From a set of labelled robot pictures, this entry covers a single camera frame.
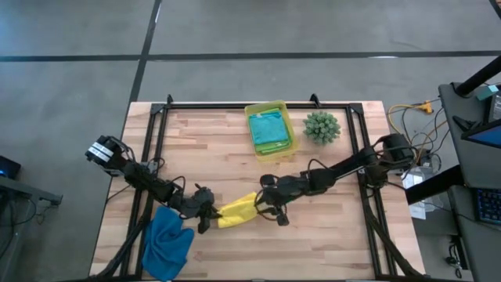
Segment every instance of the yellow basket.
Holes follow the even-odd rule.
[[[271,154],[261,154],[257,152],[256,148],[254,147],[254,153],[256,154],[258,161],[274,161],[279,157],[289,156],[293,154],[299,147],[299,142],[296,139],[296,136],[294,134],[294,129],[292,128],[292,123],[290,122],[289,113],[287,112],[287,106],[285,102],[281,100],[272,101],[268,103],[259,103],[245,107],[245,117],[247,119],[247,127],[249,128],[249,132],[251,131],[251,126],[249,125],[249,116],[251,116],[252,114],[261,113],[265,110],[271,110],[276,108],[279,108],[280,112],[282,113],[282,118],[283,121],[285,122],[285,125],[287,127],[287,133],[289,134],[290,138],[290,146],[284,150],[280,150]]]

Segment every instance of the gray floor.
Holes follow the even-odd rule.
[[[139,54],[152,7],[153,0],[4,0],[0,56]],[[151,53],[495,50],[500,27],[487,0],[164,0]],[[148,62],[139,100],[165,100],[168,93],[185,101],[317,93],[324,100],[383,100],[388,108],[434,99],[438,85],[462,81],[492,59]],[[64,194],[43,225],[32,224],[18,281],[87,275],[110,179],[83,154],[99,135],[121,134],[137,66],[0,63],[0,155],[23,165],[23,182]],[[417,112],[406,117],[411,132],[431,119]],[[442,169],[457,163],[450,137],[440,155]],[[443,262],[447,237],[420,231],[427,273],[454,278]]]

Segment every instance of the green succulent toy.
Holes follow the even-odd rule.
[[[308,115],[308,118],[303,120],[306,129],[303,131],[308,138],[313,139],[317,144],[326,145],[332,143],[334,138],[339,137],[341,127],[337,123],[337,119],[326,112],[315,112]]]

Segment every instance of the monitor screen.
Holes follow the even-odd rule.
[[[501,125],[474,133],[468,138],[485,145],[501,146]]]

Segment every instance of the blue towel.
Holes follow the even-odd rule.
[[[193,242],[192,229],[181,230],[182,220],[170,208],[159,207],[155,218],[146,227],[142,267],[152,277],[174,279],[186,263],[186,254]]]
[[[282,113],[279,111],[249,116],[249,127],[255,145],[289,139]]]

